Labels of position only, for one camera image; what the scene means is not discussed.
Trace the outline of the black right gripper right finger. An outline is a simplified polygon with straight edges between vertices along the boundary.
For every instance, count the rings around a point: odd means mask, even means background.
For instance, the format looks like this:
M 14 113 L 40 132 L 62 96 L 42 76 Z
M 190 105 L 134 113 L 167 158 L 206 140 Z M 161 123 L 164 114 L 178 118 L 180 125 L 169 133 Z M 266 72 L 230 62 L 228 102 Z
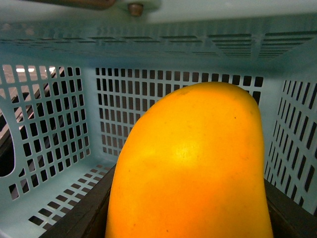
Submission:
M 275 238 L 317 238 L 317 218 L 268 181 L 264 182 Z

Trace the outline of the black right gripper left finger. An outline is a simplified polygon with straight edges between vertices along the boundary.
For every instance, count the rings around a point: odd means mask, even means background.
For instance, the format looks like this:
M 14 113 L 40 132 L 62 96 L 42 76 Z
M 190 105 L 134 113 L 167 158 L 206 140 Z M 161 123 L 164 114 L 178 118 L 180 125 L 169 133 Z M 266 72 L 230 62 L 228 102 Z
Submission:
M 42 238 L 103 238 L 115 166 Z

